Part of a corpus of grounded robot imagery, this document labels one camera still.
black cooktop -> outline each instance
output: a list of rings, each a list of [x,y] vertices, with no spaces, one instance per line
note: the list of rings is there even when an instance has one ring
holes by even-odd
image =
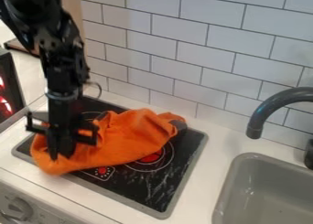
[[[104,101],[84,97],[83,114],[94,119],[105,111],[125,109]],[[69,180],[158,219],[170,216],[185,186],[207,135],[188,129],[181,139],[168,142],[162,150],[127,165],[106,166],[71,173]],[[30,162],[33,136],[18,145],[13,154]]]

orange towel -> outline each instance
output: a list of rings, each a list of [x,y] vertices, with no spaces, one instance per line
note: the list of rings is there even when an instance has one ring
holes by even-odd
[[[93,123],[100,127],[97,146],[77,144],[74,155],[63,155],[52,161],[47,152],[44,135],[36,135],[31,145],[31,155],[46,173],[62,175],[76,170],[108,165],[122,165],[159,151],[178,133],[169,122],[185,120],[172,113],[156,115],[148,109],[127,111],[121,114],[108,112]]]

sink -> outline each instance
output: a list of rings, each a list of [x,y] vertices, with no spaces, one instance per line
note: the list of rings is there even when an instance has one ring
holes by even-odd
[[[212,224],[312,223],[312,171],[259,154],[233,160]]]

faucet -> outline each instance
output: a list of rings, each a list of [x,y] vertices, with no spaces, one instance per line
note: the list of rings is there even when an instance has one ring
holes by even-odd
[[[313,88],[303,87],[281,91],[264,101],[252,115],[246,135],[251,139],[261,138],[267,118],[276,110],[296,102],[313,102]],[[305,165],[313,170],[313,141],[310,140],[305,153]]]

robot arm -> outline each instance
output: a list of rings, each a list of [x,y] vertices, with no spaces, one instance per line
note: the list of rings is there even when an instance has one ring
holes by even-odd
[[[63,10],[61,0],[0,0],[0,18],[27,49],[39,48],[49,112],[29,113],[27,130],[47,136],[52,160],[70,158],[76,143],[96,145],[98,128],[83,121],[79,106],[89,78],[80,31]],[[33,124],[33,118],[47,126]],[[80,135],[79,130],[92,132]]]

